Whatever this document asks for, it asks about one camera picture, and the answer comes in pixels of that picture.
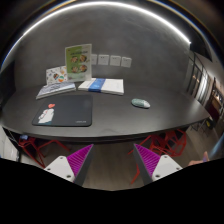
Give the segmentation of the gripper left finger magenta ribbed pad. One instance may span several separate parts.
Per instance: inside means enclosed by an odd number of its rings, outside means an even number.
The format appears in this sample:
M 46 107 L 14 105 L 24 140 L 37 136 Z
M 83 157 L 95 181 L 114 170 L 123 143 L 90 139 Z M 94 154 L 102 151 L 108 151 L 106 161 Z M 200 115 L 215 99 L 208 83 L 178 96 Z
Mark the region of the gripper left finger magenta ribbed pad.
M 45 171 L 82 186 L 93 157 L 93 148 L 94 145 L 90 144 L 69 156 L 58 156 Z

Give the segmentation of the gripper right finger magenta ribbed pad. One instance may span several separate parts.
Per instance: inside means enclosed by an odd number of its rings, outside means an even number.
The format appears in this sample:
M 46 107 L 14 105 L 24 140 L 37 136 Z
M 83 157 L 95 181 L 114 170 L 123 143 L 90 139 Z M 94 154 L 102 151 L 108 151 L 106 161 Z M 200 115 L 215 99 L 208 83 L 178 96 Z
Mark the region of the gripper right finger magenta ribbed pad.
M 182 169 L 170 156 L 158 154 L 135 144 L 134 157 L 145 185 Z

